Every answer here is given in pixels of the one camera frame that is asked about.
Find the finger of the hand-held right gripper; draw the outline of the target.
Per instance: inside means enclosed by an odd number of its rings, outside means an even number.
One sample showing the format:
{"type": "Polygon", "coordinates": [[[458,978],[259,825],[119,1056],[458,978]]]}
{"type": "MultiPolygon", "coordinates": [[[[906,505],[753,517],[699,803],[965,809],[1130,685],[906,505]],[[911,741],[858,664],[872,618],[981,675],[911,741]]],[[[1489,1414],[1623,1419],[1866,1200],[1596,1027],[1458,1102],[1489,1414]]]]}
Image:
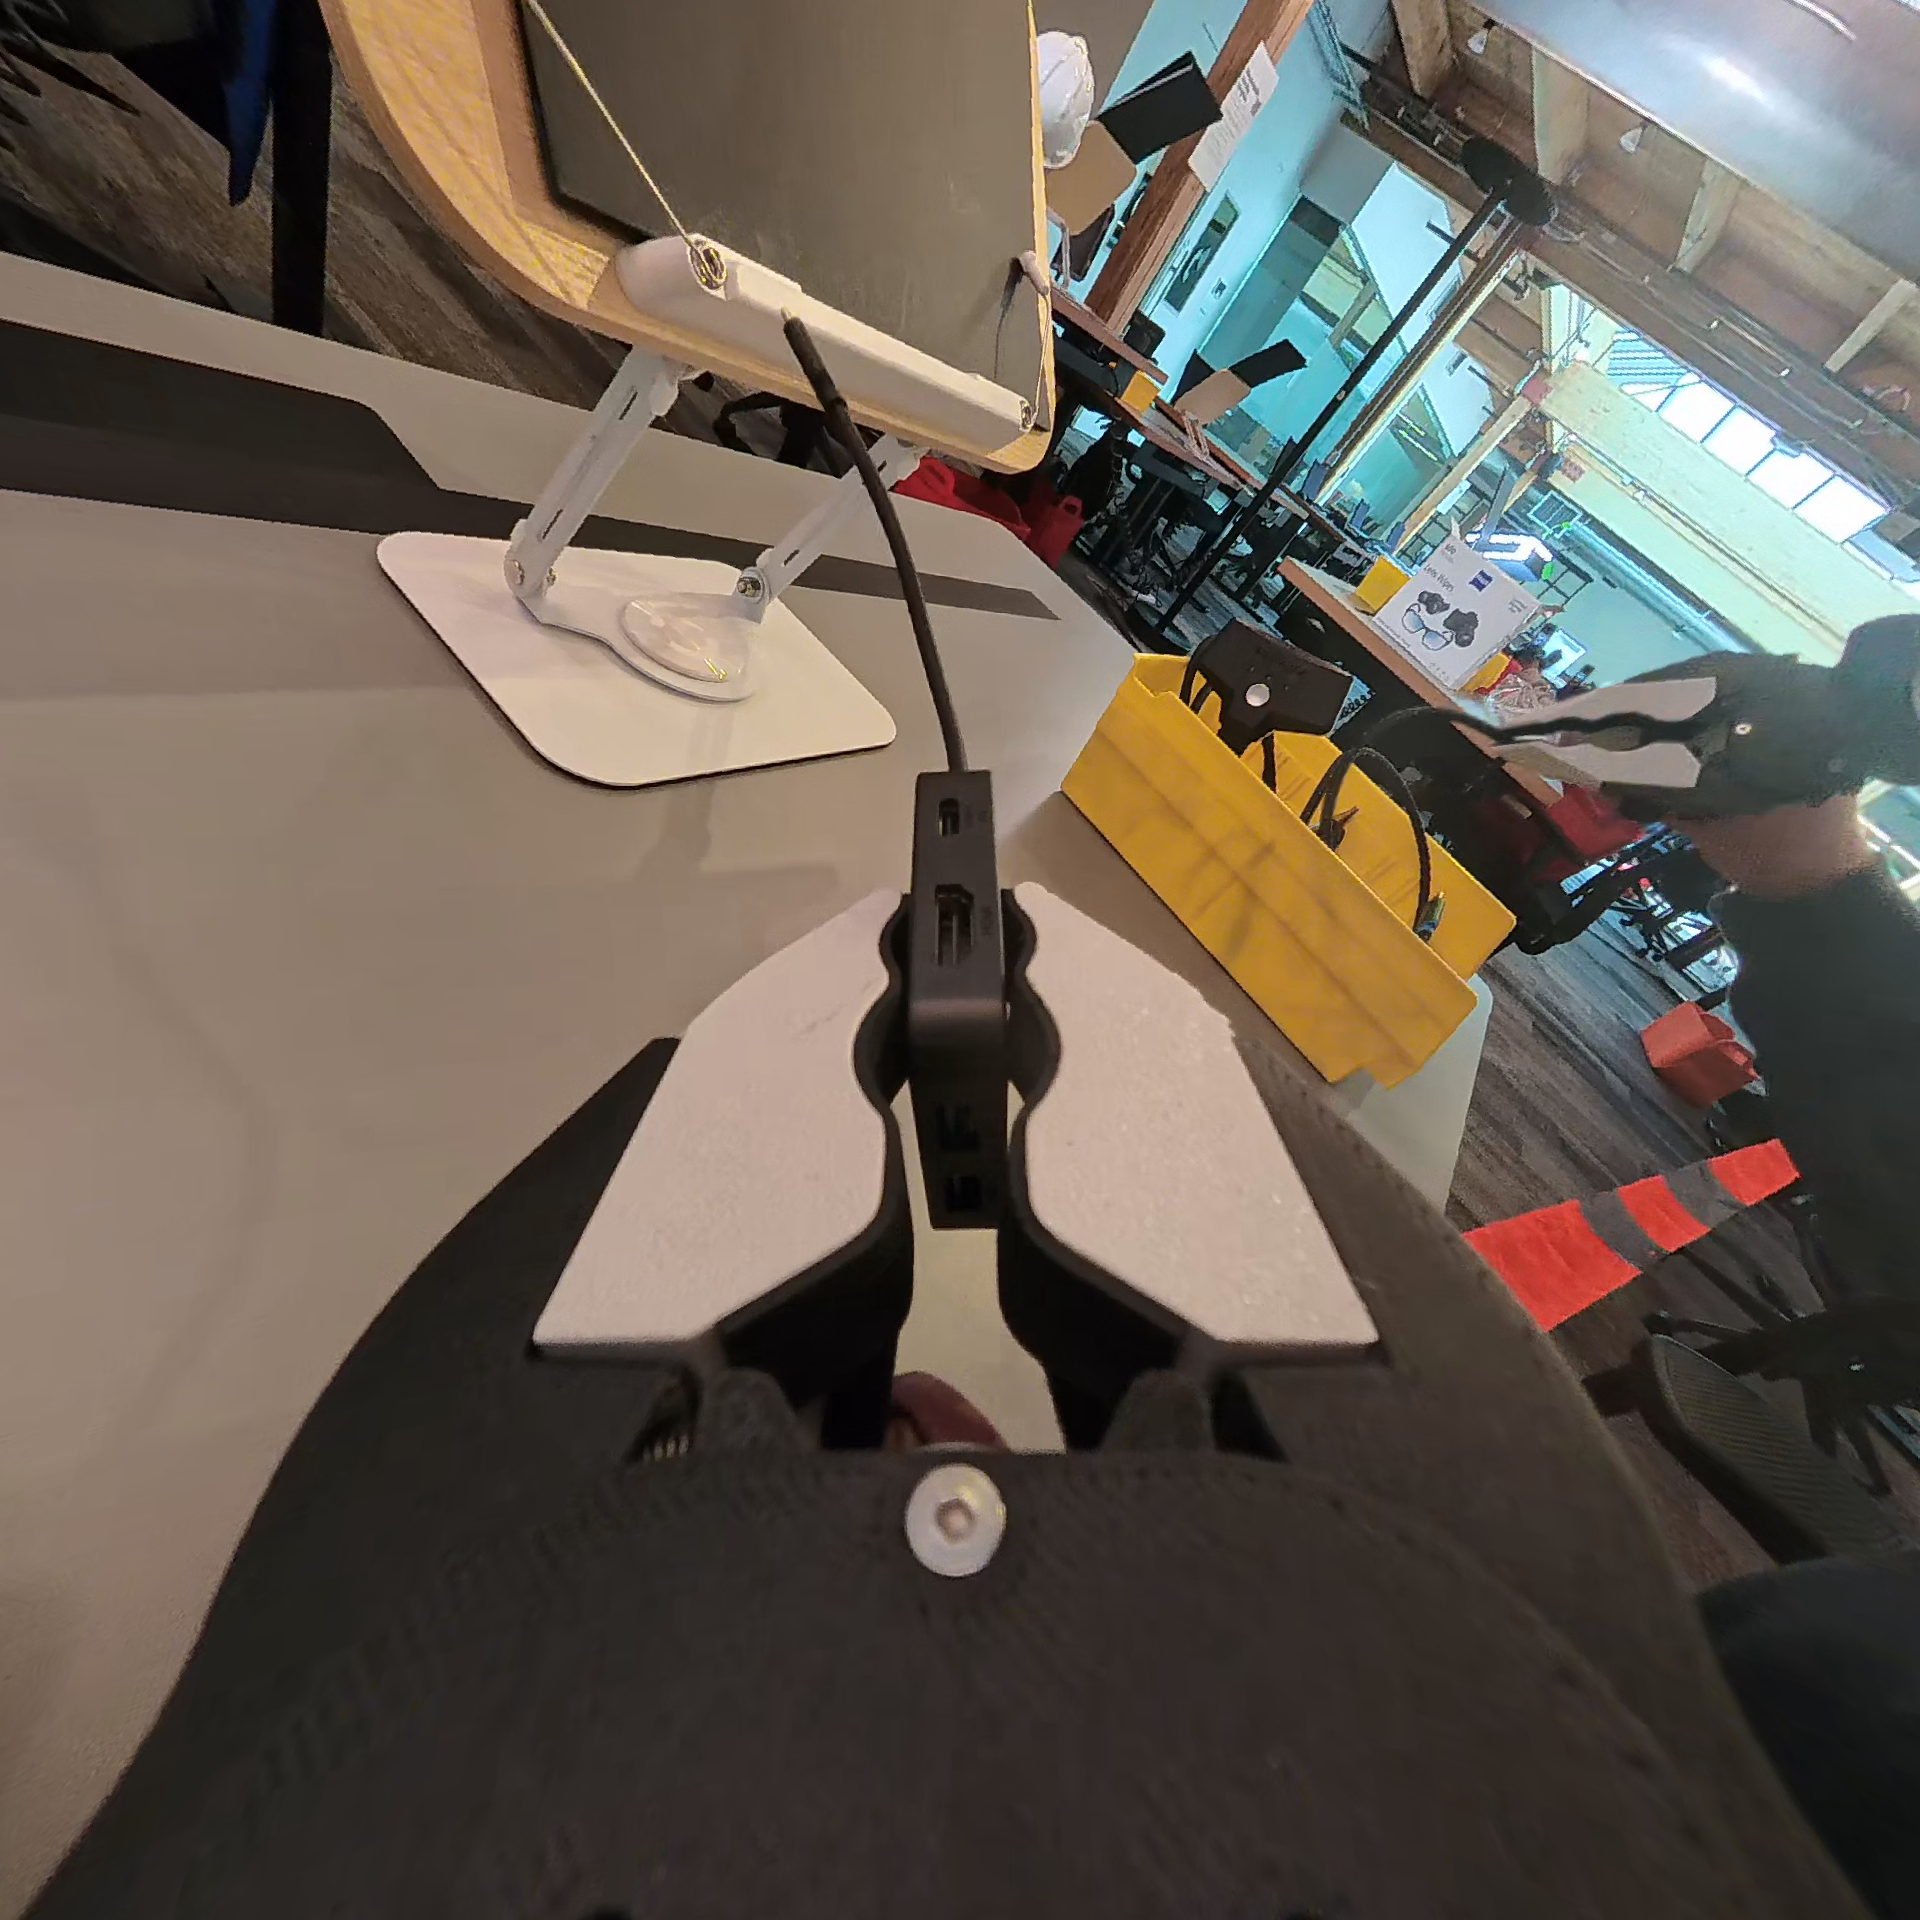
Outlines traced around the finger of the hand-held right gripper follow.
{"type": "Polygon", "coordinates": [[[1530,768],[1562,786],[1639,793],[1692,793],[1703,771],[1687,741],[1629,734],[1535,736],[1530,768]]]}
{"type": "Polygon", "coordinates": [[[1685,746],[1701,731],[1701,715],[1720,698],[1715,673],[1687,678],[1633,678],[1591,687],[1549,705],[1514,711],[1495,720],[1492,741],[1621,737],[1627,746],[1685,746]]]}

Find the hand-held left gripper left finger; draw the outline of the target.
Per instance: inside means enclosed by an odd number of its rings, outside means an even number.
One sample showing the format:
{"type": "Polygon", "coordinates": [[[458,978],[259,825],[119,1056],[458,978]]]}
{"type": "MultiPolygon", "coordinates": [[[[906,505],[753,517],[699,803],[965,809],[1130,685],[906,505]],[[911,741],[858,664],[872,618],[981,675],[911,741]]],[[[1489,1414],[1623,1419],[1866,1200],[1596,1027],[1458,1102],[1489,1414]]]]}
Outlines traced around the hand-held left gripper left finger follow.
{"type": "Polygon", "coordinates": [[[899,899],[858,899],[685,1027],[540,1310],[546,1357],[714,1343],[835,1370],[906,1320],[915,1231],[880,1056],[899,899]]]}

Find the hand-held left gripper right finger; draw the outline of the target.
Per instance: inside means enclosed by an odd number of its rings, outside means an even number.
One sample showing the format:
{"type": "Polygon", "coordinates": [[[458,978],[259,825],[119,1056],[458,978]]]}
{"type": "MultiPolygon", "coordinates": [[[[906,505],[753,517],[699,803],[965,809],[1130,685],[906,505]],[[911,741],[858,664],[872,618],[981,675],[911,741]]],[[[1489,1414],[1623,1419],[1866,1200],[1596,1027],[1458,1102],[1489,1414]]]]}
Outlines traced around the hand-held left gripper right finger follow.
{"type": "Polygon", "coordinates": [[[1008,895],[1000,1307],[1050,1375],[1346,1362],[1378,1329],[1232,1023],[1036,882],[1008,895]]]}

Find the black hdmi switch box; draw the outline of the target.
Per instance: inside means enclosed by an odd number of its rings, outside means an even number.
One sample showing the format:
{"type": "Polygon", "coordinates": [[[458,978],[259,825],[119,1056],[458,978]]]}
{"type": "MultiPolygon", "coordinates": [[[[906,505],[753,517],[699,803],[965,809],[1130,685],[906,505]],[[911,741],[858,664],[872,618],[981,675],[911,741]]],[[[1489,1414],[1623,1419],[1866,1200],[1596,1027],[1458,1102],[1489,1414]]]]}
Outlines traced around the black hdmi switch box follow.
{"type": "Polygon", "coordinates": [[[992,776],[975,768],[912,557],[879,453],[852,423],[805,319],[786,314],[794,352],[829,432],[851,457],[892,551],[944,768],[916,778],[911,886],[899,936],[903,1067],[911,1090],[928,1224],[987,1231],[1001,1221],[1011,1070],[1005,1057],[1005,943],[992,776]]]}

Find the yellow plastic bin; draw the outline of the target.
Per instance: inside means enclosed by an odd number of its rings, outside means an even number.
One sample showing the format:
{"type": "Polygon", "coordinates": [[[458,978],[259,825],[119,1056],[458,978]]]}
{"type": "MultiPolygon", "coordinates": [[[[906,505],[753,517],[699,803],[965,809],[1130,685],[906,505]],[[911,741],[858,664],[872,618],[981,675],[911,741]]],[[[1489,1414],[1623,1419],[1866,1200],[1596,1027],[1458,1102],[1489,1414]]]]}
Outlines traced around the yellow plastic bin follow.
{"type": "Polygon", "coordinates": [[[1325,1081],[1403,1083],[1472,1013],[1515,914],[1363,765],[1340,778],[1330,843],[1311,800],[1338,745],[1234,751],[1200,698],[1185,661],[1138,656],[1067,801],[1325,1081]]]}

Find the person's right forearm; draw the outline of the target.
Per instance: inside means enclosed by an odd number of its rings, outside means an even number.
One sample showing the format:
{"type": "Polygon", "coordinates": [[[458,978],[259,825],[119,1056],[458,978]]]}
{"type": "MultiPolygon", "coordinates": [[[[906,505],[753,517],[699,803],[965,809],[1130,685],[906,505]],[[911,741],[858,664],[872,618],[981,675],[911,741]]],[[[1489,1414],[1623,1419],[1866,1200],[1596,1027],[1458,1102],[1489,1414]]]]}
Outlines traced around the person's right forearm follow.
{"type": "Polygon", "coordinates": [[[1738,814],[1715,822],[1712,839],[1720,870],[1741,899],[1805,905],[1859,880],[1916,906],[1916,890],[1891,874],[1856,794],[1738,814]]]}

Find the white printed carton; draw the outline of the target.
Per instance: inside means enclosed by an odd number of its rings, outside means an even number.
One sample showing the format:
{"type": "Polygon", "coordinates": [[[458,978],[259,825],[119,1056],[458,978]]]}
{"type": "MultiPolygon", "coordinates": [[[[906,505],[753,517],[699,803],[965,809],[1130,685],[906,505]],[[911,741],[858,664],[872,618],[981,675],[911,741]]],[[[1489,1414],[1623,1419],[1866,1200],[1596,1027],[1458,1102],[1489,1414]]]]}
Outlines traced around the white printed carton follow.
{"type": "Polygon", "coordinates": [[[1460,689],[1544,611],[1540,600],[1489,552],[1450,537],[1376,615],[1407,661],[1460,689]]]}

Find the background wooden desk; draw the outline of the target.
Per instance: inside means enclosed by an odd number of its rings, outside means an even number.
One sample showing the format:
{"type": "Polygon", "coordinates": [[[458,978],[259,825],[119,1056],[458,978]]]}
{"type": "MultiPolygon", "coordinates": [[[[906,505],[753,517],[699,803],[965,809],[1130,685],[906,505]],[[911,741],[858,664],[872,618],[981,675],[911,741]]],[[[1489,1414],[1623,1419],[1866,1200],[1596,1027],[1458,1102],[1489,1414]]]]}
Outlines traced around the background wooden desk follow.
{"type": "Polygon", "coordinates": [[[1048,299],[1058,329],[1050,454],[1082,413],[1098,413],[1112,435],[1153,450],[1169,477],[1185,474],[1247,498],[1264,486],[1264,477],[1227,453],[1212,427],[1257,389],[1305,369],[1307,361],[1291,341],[1263,346],[1229,367],[1202,367],[1189,389],[1167,394],[1161,367],[1092,309],[1061,286],[1050,286],[1048,299]]]}
{"type": "Polygon", "coordinates": [[[1501,717],[1482,680],[1539,622],[1544,602],[1458,538],[1443,544],[1408,575],[1394,562],[1384,567],[1392,591],[1378,607],[1365,607],[1356,582],[1319,567],[1284,559],[1280,577],[1361,646],[1357,673],[1378,698],[1403,687],[1437,711],[1501,717]]]}

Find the red plastic bin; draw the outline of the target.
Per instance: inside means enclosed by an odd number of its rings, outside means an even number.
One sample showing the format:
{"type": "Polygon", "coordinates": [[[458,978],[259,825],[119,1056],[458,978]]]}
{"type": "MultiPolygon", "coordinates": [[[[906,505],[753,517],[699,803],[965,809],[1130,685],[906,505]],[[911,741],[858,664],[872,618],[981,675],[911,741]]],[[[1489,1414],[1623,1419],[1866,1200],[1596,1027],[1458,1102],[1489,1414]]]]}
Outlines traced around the red plastic bin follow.
{"type": "Polygon", "coordinates": [[[1639,1031],[1648,1067],[1664,1087],[1697,1111],[1707,1111],[1761,1081],[1754,1050],[1715,1010],[1680,1001],[1639,1031]]]}
{"type": "Polygon", "coordinates": [[[893,491],[992,521],[1052,569],[1064,562],[1089,519],[1084,498],[1065,491],[1048,465],[1013,474],[984,473],[928,453],[893,491]]]}

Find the orange traffic cone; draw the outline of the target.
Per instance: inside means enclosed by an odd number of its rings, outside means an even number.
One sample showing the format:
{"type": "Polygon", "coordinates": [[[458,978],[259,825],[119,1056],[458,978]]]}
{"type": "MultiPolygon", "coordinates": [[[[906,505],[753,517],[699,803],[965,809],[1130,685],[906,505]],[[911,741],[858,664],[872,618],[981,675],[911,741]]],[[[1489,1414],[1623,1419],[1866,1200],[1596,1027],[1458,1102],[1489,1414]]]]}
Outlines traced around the orange traffic cone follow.
{"type": "Polygon", "coordinates": [[[1785,1143],[1762,1139],[1485,1223],[1466,1231],[1466,1243],[1540,1329],[1555,1329],[1741,1210],[1785,1193],[1799,1171],[1785,1143]]]}

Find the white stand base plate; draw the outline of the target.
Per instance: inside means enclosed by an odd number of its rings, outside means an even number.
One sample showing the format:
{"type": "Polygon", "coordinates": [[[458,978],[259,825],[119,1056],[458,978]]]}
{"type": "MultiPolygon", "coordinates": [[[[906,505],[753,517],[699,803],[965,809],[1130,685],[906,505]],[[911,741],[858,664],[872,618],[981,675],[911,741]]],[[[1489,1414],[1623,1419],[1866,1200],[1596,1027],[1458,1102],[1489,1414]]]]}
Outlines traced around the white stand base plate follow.
{"type": "Polygon", "coordinates": [[[1008,269],[992,346],[1013,314],[1041,326],[1031,373],[968,373],[856,319],[705,235],[612,255],[641,343],[509,538],[394,533],[376,562],[512,731],[553,770],[645,787],[873,751],[892,712],[786,602],[852,522],[873,519],[858,471],[744,567],[578,544],[602,496],[698,369],[786,361],[801,321],[899,486],[937,448],[979,463],[1045,435],[1050,287],[1031,251],[1008,269]]]}

